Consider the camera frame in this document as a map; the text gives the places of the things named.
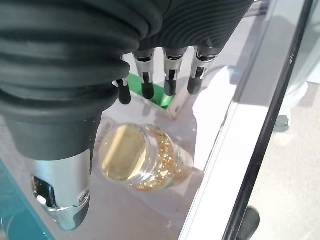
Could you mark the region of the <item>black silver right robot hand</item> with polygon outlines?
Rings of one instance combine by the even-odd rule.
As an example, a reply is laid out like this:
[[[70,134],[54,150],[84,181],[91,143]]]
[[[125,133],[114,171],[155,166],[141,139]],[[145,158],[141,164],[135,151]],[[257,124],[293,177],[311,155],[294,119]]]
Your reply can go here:
[[[84,221],[103,111],[131,100],[133,54],[151,99],[155,48],[164,51],[165,93],[175,93],[188,47],[187,90],[203,76],[245,16],[250,0],[3,0],[0,113],[18,151],[32,159],[35,197],[63,230]]]

